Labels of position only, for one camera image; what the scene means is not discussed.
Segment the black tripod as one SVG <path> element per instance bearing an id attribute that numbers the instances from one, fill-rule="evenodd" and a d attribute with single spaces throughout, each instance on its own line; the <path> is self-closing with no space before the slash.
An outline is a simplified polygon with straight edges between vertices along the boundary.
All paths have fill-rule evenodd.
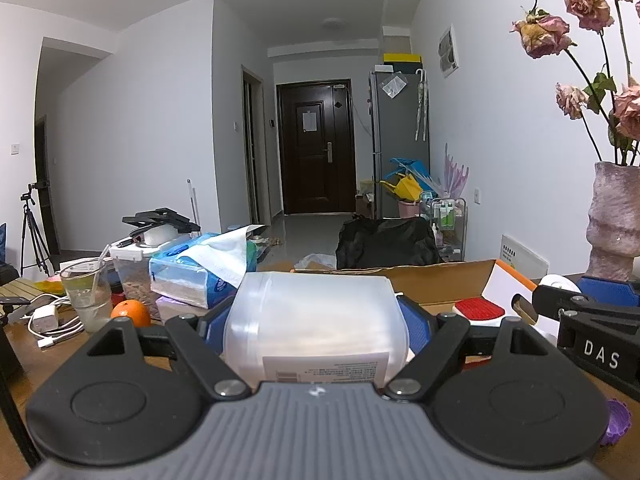
<path id="1" fill-rule="evenodd" d="M 51 254 L 47 248 L 46 240 L 40 232 L 34 213 L 36 201 L 34 196 L 32 196 L 32 192 L 35 190 L 38 190 L 38 184 L 29 183 L 27 191 L 21 195 L 23 219 L 21 227 L 20 274 L 24 275 L 26 269 L 36 268 L 47 276 L 51 276 L 54 271 Z M 30 240 L 30 244 L 32 244 L 32 255 L 35 258 L 35 262 L 31 264 L 27 264 L 25 259 L 26 242 L 28 240 Z"/>

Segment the dried pink roses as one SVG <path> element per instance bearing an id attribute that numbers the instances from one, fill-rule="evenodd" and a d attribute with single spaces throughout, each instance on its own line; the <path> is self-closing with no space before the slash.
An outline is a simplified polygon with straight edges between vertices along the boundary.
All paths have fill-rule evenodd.
<path id="1" fill-rule="evenodd" d="M 639 0 L 529 0 L 511 25 L 528 58 L 562 58 L 574 68 L 573 80 L 554 85 L 556 106 L 584 127 L 605 162 L 594 135 L 600 127 L 610 161 L 625 168 L 639 163 L 639 57 L 629 42 L 638 13 Z"/>

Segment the grey refrigerator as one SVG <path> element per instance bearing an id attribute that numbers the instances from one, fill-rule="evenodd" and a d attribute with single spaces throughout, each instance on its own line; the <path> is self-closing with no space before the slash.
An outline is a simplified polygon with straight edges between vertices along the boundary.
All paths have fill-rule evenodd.
<path id="1" fill-rule="evenodd" d="M 373 152 L 374 216 L 395 218 L 398 206 L 395 196 L 382 185 L 394 182 L 393 173 L 400 168 L 395 159 L 412 159 L 427 167 L 430 162 L 430 140 L 425 133 L 426 91 L 415 74 L 370 73 L 370 118 Z"/>

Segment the black bag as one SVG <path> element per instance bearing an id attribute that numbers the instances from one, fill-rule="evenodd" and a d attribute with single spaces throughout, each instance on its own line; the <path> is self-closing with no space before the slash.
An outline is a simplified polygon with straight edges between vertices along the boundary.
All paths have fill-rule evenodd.
<path id="1" fill-rule="evenodd" d="M 338 234 L 337 270 L 431 266 L 443 263 L 431 225 L 421 217 L 369 219 L 355 216 Z"/>

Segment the pink textured vase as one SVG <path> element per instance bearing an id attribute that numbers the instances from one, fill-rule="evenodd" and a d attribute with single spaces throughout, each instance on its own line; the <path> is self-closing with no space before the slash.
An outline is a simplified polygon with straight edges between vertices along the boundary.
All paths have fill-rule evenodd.
<path id="1" fill-rule="evenodd" d="M 640 252 L 639 168 L 597 162 L 594 171 L 586 229 L 591 245 L 586 274 L 626 282 Z"/>

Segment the dark brown door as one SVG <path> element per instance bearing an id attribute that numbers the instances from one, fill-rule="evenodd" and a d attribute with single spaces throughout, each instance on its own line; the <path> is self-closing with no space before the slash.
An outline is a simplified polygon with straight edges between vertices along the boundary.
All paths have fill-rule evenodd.
<path id="1" fill-rule="evenodd" d="M 283 211 L 350 214 L 356 150 L 350 82 L 277 86 Z"/>

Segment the orange fruit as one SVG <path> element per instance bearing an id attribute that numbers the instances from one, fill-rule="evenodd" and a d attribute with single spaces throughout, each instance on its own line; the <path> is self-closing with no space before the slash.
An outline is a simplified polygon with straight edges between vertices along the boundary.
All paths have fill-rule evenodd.
<path id="1" fill-rule="evenodd" d="M 141 301 L 135 299 L 127 299 L 116 304 L 111 312 L 111 318 L 130 318 L 137 328 L 152 325 L 148 308 Z"/>

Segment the clear container with nuts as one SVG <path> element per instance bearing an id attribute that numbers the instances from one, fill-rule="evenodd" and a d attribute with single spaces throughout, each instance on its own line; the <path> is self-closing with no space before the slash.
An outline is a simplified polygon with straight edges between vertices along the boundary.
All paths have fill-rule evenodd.
<path id="1" fill-rule="evenodd" d="M 141 301 L 155 321 L 160 320 L 156 304 L 160 295 L 151 289 L 150 260 L 163 250 L 187 240 L 188 237 L 183 235 L 157 246 L 139 245 L 132 240 L 120 240 L 110 245 L 110 256 L 126 298 Z"/>

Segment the black and white appliance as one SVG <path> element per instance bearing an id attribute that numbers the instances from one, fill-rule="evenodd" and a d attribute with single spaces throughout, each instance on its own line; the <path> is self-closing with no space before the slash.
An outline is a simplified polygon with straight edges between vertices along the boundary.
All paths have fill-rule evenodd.
<path id="1" fill-rule="evenodd" d="M 134 243 L 144 247 L 157 247 L 180 236 L 201 232 L 198 224 L 169 208 L 123 216 L 122 223 L 132 226 L 129 237 Z"/>

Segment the purple ribbed lid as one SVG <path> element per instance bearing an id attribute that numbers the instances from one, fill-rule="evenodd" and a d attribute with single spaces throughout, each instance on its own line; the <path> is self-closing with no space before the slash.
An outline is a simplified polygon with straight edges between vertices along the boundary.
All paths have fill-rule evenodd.
<path id="1" fill-rule="evenodd" d="M 600 441 L 601 446 L 616 445 L 631 427 L 631 411 L 626 403 L 617 399 L 608 399 L 608 426 Z"/>

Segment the translucent white plastic box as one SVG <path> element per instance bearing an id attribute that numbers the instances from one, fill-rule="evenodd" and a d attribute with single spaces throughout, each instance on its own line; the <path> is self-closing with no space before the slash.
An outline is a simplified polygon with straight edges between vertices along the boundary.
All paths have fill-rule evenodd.
<path id="1" fill-rule="evenodd" d="M 384 276 L 245 275 L 224 326 L 222 355 L 244 382 L 372 382 L 406 364 L 409 331 Z"/>

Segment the blue tissue pack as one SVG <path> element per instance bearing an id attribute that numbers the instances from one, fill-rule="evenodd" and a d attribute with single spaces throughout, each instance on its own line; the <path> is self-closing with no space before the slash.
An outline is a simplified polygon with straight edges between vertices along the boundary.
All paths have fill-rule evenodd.
<path id="1" fill-rule="evenodd" d="M 168 248 L 149 262 L 151 289 L 160 296 L 209 309 L 235 294 L 257 268 L 256 244 L 248 239 L 263 224 L 203 235 Z"/>

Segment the white round lid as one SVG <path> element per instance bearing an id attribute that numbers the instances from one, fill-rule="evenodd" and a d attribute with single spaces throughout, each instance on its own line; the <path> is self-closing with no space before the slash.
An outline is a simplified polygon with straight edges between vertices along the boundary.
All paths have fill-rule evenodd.
<path id="1" fill-rule="evenodd" d="M 560 274 L 547 274 L 539 280 L 538 285 L 562 289 L 567 292 L 574 292 L 574 294 L 582 292 L 573 281 Z"/>

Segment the orange cardboard box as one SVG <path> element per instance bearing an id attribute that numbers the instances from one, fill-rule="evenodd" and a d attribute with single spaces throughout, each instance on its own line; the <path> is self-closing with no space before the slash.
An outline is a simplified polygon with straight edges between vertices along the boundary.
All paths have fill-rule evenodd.
<path id="1" fill-rule="evenodd" d="M 497 260 L 364 270 L 312 264 L 259 272 L 256 278 L 252 305 L 259 330 L 298 342 L 308 356 L 407 347 L 408 327 L 393 294 L 401 292 L 431 314 L 454 310 L 462 299 L 483 297 L 502 307 L 505 318 L 515 313 L 514 296 L 530 301 L 535 289 Z"/>

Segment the clear glass with straw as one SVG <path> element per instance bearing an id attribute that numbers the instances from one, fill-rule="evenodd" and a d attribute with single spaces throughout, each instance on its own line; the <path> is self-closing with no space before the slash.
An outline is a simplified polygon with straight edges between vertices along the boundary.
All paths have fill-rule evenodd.
<path id="1" fill-rule="evenodd" d="M 98 332 L 111 321 L 112 290 L 108 280 L 108 248 L 96 257 L 61 263 L 60 277 L 70 305 L 87 333 Z"/>

